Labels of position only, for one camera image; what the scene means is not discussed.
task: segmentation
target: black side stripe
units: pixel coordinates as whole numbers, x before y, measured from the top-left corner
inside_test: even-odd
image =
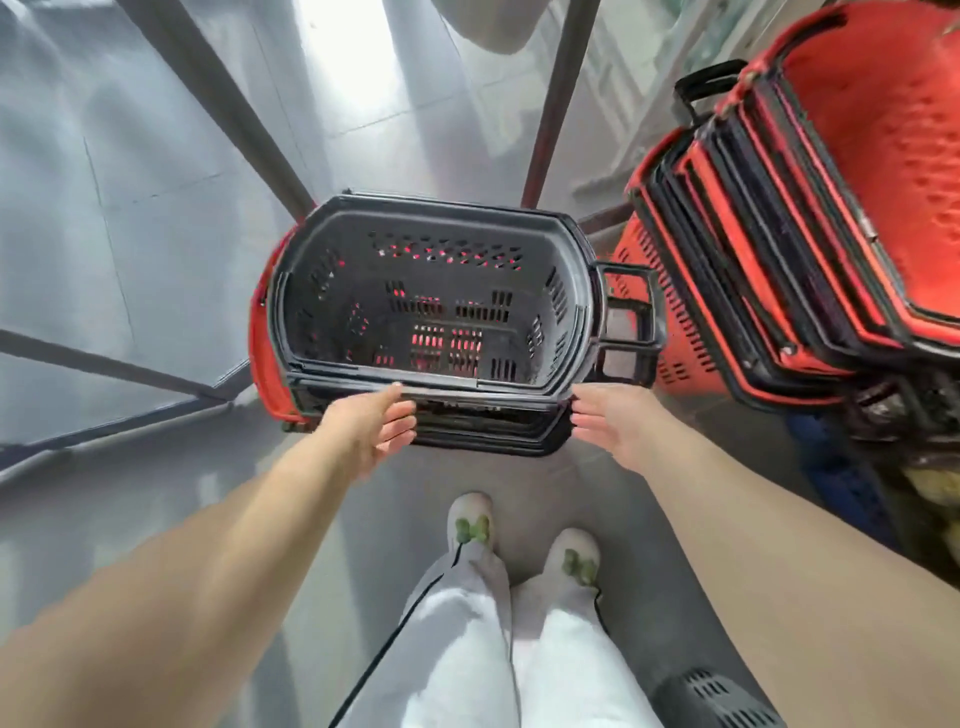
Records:
[[[604,634],[607,637],[610,636],[610,630],[607,629],[607,624],[603,621],[603,615],[600,614],[600,597],[603,595],[603,590],[600,587],[597,587],[596,596],[593,598],[593,611],[597,613],[597,621],[600,622],[600,626],[603,628]]]
[[[457,546],[457,552],[453,557],[453,563],[450,565],[451,569],[453,569],[453,567],[455,567],[457,564],[460,563],[460,551],[463,547],[464,547],[463,544],[459,544]],[[415,601],[413,603],[413,606],[410,607],[410,611],[403,616],[403,619],[400,620],[400,624],[396,626],[396,629],[394,630],[393,634],[390,635],[388,640],[383,644],[382,647],[380,647],[380,651],[377,652],[376,655],[373,657],[373,660],[370,663],[370,666],[364,670],[364,673],[362,675],[360,675],[360,679],[357,681],[357,684],[353,686],[353,690],[350,691],[350,694],[347,696],[347,699],[344,700],[344,704],[340,706],[340,710],[337,711],[337,715],[335,715],[333,717],[333,720],[330,721],[329,728],[335,728],[335,726],[340,725],[340,722],[344,719],[344,716],[347,714],[347,711],[350,709],[350,706],[353,705],[353,701],[356,700],[357,695],[360,694],[360,691],[363,690],[363,687],[364,685],[367,684],[367,681],[370,679],[370,676],[373,675],[373,671],[376,669],[376,667],[383,660],[384,656],[387,654],[387,650],[390,649],[390,647],[396,641],[396,638],[399,636],[400,632],[403,631],[403,628],[407,625],[407,622],[410,621],[410,617],[413,616],[414,612],[417,611],[417,607],[420,606],[420,603],[427,596],[427,594],[429,594],[430,590],[433,589],[437,585],[437,582],[443,579],[444,576],[446,576],[446,571],[442,573],[440,576],[438,576],[436,579],[431,581],[429,584],[427,584],[426,588],[422,592],[420,592],[420,596],[417,597],[417,601]]]

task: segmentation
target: white sneaker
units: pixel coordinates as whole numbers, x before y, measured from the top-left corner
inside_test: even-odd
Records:
[[[493,550],[493,501],[486,493],[464,493],[450,505],[446,514],[446,542],[451,551],[457,546],[479,541]]]
[[[544,574],[563,573],[582,586],[596,584],[600,546],[586,531],[566,528],[553,541],[543,564]]]

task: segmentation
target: forearm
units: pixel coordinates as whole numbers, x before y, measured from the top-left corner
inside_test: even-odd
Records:
[[[646,476],[788,724],[952,724],[960,596],[679,422]]]
[[[308,456],[281,458],[15,632],[0,650],[0,722],[211,725],[281,625],[346,492],[335,458]]]

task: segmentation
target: basket handle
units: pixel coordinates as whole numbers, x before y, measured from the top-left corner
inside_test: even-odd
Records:
[[[621,299],[604,294],[603,318],[600,322],[600,334],[597,337],[598,349],[596,364],[593,367],[593,379],[595,381],[639,384],[643,387],[651,387],[657,376],[657,357],[663,351],[663,347],[666,346],[666,298],[663,296],[663,289],[660,288],[658,273],[655,269],[645,265],[602,261],[596,263],[595,270],[600,276],[601,290],[606,290],[607,283],[604,275],[607,273],[643,279],[647,290],[650,292],[650,301],[648,303],[634,299]],[[632,311],[636,315],[637,336],[639,337],[643,332],[646,332],[646,336],[636,340],[611,339],[607,336],[607,313],[611,308]],[[649,321],[648,326],[643,324],[644,320]],[[605,375],[603,367],[607,359],[607,352],[635,353],[634,375],[630,377]]]
[[[698,114],[693,106],[694,102],[721,93],[730,93],[736,86],[740,71],[746,67],[747,62],[739,59],[723,61],[688,73],[673,84],[673,95],[686,109],[693,126],[700,126],[712,116],[712,113]]]

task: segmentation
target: finger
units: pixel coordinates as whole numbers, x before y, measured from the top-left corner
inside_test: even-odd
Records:
[[[416,417],[404,417],[402,420],[394,420],[391,423],[386,423],[380,427],[380,434],[377,435],[377,443],[385,443],[388,440],[393,440],[397,435],[401,435],[407,430],[413,429],[417,426]]]
[[[574,384],[573,396],[577,398],[575,401],[585,402],[593,409],[602,411],[610,401],[610,397],[615,396],[616,386],[600,383]]]
[[[580,412],[585,415],[602,415],[603,414],[603,408],[599,404],[591,400],[574,400],[573,411]]]
[[[416,402],[412,400],[399,401],[396,404],[391,404],[389,407],[387,407],[387,411],[383,413],[383,421],[388,423],[393,420],[399,420],[412,415],[416,411]]]
[[[596,415],[570,415],[570,421],[583,429],[610,430],[605,417]]]
[[[607,452],[611,452],[613,450],[613,446],[615,445],[613,436],[609,432],[600,429],[574,427],[572,436],[577,440],[583,440],[585,443],[590,443],[598,448],[603,448]]]
[[[397,435],[393,440],[380,443],[375,448],[377,462],[383,460],[385,457],[389,457],[390,455],[400,452],[402,449],[410,445],[410,443],[412,443],[416,437],[417,432],[409,429],[406,432]]]
[[[376,406],[379,407],[381,412],[386,412],[391,404],[394,404],[400,399],[402,394],[403,385],[395,381],[389,387],[385,387],[379,392],[374,392],[372,399],[376,402]]]

